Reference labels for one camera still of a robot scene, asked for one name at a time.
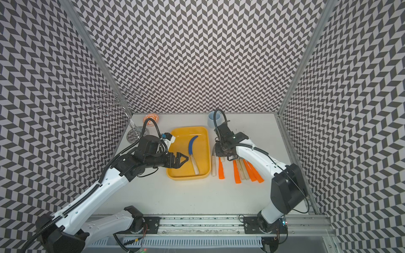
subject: white countertop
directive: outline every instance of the white countertop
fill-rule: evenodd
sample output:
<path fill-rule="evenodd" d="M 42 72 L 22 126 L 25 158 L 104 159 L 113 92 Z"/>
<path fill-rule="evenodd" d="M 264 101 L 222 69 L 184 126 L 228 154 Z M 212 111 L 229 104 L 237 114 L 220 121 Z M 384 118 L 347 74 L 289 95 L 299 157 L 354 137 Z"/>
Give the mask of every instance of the white countertop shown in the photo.
<path fill-rule="evenodd" d="M 133 121 L 142 126 L 145 115 L 134 115 Z M 207 114 L 159 115 L 158 127 L 161 133 L 171 132 L 175 128 L 186 126 L 204 126 L 208 129 L 210 150 L 215 144 L 214 130 L 208 128 Z M 245 133 L 255 145 L 276 158 L 290 164 L 287 150 L 273 114 L 226 114 L 229 128 L 234 132 Z M 125 132 L 117 152 L 130 143 Z M 155 127 L 148 127 L 149 134 L 157 135 Z M 243 180 L 236 184 L 232 162 L 224 164 L 225 179 L 220 180 L 211 174 L 205 179 L 174 181 L 167 177 L 166 168 L 145 178 L 135 178 L 132 182 L 113 194 L 94 214 L 113 214 L 126 206 L 135 206 L 144 214 L 257 214 L 270 202 L 271 182 L 259 184 Z M 305 203 L 295 209 L 305 212 Z"/>

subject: vent grille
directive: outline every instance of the vent grille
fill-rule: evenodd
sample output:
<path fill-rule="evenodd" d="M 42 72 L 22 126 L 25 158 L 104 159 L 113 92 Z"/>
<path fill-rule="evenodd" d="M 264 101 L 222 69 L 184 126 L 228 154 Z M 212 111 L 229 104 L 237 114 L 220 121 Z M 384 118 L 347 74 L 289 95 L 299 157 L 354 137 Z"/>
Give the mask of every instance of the vent grille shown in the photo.
<path fill-rule="evenodd" d="M 124 242 L 134 240 L 137 237 L 128 236 L 124 238 Z M 89 247 L 118 247 L 115 240 L 111 238 L 104 238 L 89 245 Z M 178 237 L 178 236 L 165 236 L 164 238 L 151 236 L 126 245 L 128 248 L 176 248 L 176 249 L 198 249 L 198 248 L 260 248 L 262 247 L 261 237 L 255 236 L 207 236 L 207 237 Z"/>
<path fill-rule="evenodd" d="M 124 242 L 135 239 L 134 237 L 125 237 Z M 149 248 L 221 248 L 221 247 L 261 247 L 262 240 L 257 237 L 168 237 L 168 238 L 145 238 L 144 241 L 139 240 L 128 247 L 143 247 Z"/>

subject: robotic arm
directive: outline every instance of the robotic arm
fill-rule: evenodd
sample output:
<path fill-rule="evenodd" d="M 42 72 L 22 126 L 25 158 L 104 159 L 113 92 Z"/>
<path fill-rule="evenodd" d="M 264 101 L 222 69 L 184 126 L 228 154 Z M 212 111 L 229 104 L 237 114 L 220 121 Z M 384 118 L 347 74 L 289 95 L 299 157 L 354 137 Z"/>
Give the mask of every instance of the robotic arm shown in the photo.
<path fill-rule="evenodd" d="M 244 133 L 234 134 L 228 128 L 225 113 L 220 111 L 225 118 L 221 125 L 214 120 L 215 132 L 218 140 L 215 144 L 215 154 L 218 157 L 232 157 L 231 160 L 242 157 L 249 161 L 259 174 L 266 180 L 271 180 L 270 203 L 258 213 L 260 229 L 269 233 L 278 225 L 278 219 L 288 214 L 307 196 L 305 182 L 300 168 L 296 164 L 287 165 L 277 161 L 269 154 L 256 147 Z"/>
<path fill-rule="evenodd" d="M 286 165 L 270 157 L 267 152 L 257 148 L 244 133 L 234 134 L 228 128 L 224 112 L 217 109 L 214 119 L 217 111 L 223 114 L 225 122 L 218 126 L 214 121 L 218 136 L 216 155 L 228 159 L 243 157 L 253 164 L 262 177 L 272 181 L 271 199 L 264 200 L 269 201 L 269 204 L 258 213 L 261 230 L 264 233 L 271 232 L 279 225 L 277 221 L 280 217 L 290 212 L 307 195 L 301 170 L 295 164 Z M 148 121 L 155 123 L 152 119 L 147 119 L 143 129 Z M 86 221 L 118 189 L 137 176 L 143 177 L 146 168 L 180 168 L 188 161 L 188 157 L 179 152 L 176 156 L 168 152 L 171 143 L 175 141 L 171 134 L 160 135 L 158 131 L 159 137 L 156 137 L 143 136 L 143 133 L 144 130 L 138 146 L 124 155 L 120 154 L 136 143 L 121 151 L 103 170 L 100 180 L 77 199 L 53 216 L 39 217 L 35 223 L 38 232 L 26 242 L 21 253 L 38 237 L 49 253 L 80 253 L 86 246 L 116 232 L 141 232 L 145 222 L 143 214 L 133 206 L 91 223 Z"/>
<path fill-rule="evenodd" d="M 38 232 L 27 241 L 21 252 L 37 237 L 49 253 L 79 253 L 86 246 L 116 232 L 140 232 L 144 225 L 143 214 L 133 206 L 91 223 L 86 221 L 111 195 L 141 176 L 146 168 L 180 168 L 188 161 L 188 157 L 179 152 L 177 156 L 168 153 L 175 141 L 170 133 L 162 134 L 161 138 L 142 135 L 137 147 L 114 159 L 103 171 L 100 180 L 72 203 L 54 213 L 53 217 L 39 217 L 35 222 Z"/>

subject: chevron pattern wall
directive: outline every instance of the chevron pattern wall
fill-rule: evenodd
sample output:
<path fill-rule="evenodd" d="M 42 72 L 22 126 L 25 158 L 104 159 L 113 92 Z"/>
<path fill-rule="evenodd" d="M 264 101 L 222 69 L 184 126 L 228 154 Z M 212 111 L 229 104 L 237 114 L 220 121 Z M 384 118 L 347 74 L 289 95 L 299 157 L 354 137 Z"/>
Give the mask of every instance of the chevron pattern wall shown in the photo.
<path fill-rule="evenodd" d="M 342 0 L 283 118 L 346 252 L 404 252 L 405 2 Z"/>
<path fill-rule="evenodd" d="M 0 12 L 0 251 L 17 252 L 98 178 L 125 120 L 91 109 L 106 81 L 55 0 Z"/>
<path fill-rule="evenodd" d="M 323 0 L 73 0 L 136 112 L 277 111 Z"/>

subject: white cup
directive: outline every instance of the white cup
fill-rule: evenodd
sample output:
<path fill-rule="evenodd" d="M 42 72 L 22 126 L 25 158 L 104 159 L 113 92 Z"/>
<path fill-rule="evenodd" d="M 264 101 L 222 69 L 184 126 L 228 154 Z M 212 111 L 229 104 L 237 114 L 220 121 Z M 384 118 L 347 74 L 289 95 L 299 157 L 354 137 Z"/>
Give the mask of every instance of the white cup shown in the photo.
<path fill-rule="evenodd" d="M 223 123 L 223 121 L 224 121 L 224 118 L 223 118 L 222 114 L 220 112 L 217 112 L 215 117 L 217 118 L 217 126 L 221 125 Z M 214 125 L 214 112 L 213 111 L 208 113 L 208 127 L 209 128 L 215 128 L 215 125 Z"/>

